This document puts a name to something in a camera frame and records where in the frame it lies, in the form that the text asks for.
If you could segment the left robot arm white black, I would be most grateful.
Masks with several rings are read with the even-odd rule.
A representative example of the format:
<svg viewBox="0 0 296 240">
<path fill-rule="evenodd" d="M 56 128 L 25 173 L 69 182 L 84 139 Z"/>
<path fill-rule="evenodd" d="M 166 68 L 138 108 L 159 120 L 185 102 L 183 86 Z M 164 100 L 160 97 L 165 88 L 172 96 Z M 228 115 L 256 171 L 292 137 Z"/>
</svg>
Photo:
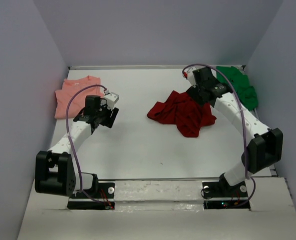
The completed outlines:
<svg viewBox="0 0 296 240">
<path fill-rule="evenodd" d="M 80 190 L 81 180 L 74 154 L 100 126 L 111 128 L 119 109 L 115 104 L 119 95 L 107 93 L 103 97 L 88 95 L 85 107 L 77 114 L 69 130 L 53 147 L 40 151 L 35 161 L 35 191 L 42 194 L 71 196 Z"/>
</svg>

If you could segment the dark red t shirt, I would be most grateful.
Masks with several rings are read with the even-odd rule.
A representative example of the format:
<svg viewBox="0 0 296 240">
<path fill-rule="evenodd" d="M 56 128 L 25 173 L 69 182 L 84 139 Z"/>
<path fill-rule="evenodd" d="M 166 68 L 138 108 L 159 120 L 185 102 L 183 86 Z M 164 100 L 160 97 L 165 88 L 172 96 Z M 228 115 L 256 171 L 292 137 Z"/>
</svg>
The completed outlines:
<svg viewBox="0 0 296 240">
<path fill-rule="evenodd" d="M 175 125 L 186 138 L 197 138 L 202 127 L 214 125 L 216 121 L 208 103 L 199 106 L 186 92 L 176 91 L 172 91 L 165 102 L 156 102 L 147 117 L 160 124 Z"/>
</svg>

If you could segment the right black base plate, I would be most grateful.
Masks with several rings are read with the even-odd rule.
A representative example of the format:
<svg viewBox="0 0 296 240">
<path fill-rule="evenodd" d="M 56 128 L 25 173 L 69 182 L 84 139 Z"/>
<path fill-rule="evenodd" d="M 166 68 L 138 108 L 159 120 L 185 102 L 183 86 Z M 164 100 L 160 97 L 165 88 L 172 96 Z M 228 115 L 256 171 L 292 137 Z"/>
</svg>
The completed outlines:
<svg viewBox="0 0 296 240">
<path fill-rule="evenodd" d="M 203 181 L 200 190 L 205 210 L 250 210 L 249 193 L 243 181 L 231 188 L 219 188 L 218 181 Z"/>
</svg>

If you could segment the crumpled green t shirt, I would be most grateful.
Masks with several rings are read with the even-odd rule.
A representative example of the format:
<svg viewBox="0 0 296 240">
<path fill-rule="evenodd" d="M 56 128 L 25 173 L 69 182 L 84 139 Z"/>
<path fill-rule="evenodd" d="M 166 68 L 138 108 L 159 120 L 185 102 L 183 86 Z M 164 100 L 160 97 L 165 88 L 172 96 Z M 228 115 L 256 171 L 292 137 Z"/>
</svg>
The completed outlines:
<svg viewBox="0 0 296 240">
<path fill-rule="evenodd" d="M 248 76 L 234 66 L 216 66 L 216 69 L 222 72 L 233 85 L 241 103 L 249 111 L 253 111 L 258 106 L 258 99 Z"/>
</svg>

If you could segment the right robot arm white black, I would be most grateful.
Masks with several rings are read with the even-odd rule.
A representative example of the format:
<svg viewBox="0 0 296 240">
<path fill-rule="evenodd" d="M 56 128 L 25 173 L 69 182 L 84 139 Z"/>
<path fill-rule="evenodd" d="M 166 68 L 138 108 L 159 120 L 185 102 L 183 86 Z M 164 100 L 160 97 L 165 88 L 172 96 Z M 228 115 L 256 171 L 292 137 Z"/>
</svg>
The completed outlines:
<svg viewBox="0 0 296 240">
<path fill-rule="evenodd" d="M 232 83 L 227 79 L 221 83 L 213 76 L 218 69 L 206 65 L 190 65 L 182 75 L 190 83 L 187 94 L 199 106 L 210 104 L 225 116 L 243 137 L 244 152 L 240 161 L 221 174 L 216 188 L 227 192 L 257 172 L 280 161 L 283 148 L 283 133 L 279 128 L 271 129 L 260 122 L 242 105 Z"/>
</svg>

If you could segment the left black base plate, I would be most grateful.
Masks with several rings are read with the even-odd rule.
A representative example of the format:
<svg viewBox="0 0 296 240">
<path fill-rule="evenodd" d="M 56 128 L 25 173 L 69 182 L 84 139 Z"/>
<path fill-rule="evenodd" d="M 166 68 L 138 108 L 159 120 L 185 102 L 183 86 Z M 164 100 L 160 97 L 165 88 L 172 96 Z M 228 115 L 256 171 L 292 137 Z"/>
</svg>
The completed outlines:
<svg viewBox="0 0 296 240">
<path fill-rule="evenodd" d="M 67 204 L 69 210 L 96 210 L 96 211 L 111 211 L 115 209 L 115 183 L 114 182 L 99 182 L 98 191 L 85 190 L 90 196 L 88 198 L 84 193 L 76 193 L 73 195 Z"/>
</svg>

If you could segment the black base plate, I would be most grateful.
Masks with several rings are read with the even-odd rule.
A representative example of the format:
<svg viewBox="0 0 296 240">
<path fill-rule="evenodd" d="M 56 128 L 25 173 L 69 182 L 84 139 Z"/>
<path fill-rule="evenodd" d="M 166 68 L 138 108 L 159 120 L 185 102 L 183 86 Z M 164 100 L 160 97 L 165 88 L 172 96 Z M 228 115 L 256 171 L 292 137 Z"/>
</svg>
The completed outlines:
<svg viewBox="0 0 296 240">
<path fill-rule="evenodd" d="M 67 204 L 69 210 L 96 210 L 96 211 L 111 211 L 115 209 L 115 183 L 114 182 L 99 182 L 98 191 L 85 190 L 90 196 L 88 198 L 84 193 L 76 193 L 73 195 Z"/>
<path fill-rule="evenodd" d="M 205 210 L 250 210 L 249 193 L 243 181 L 231 188 L 219 188 L 218 181 L 203 181 L 200 190 Z"/>
</svg>

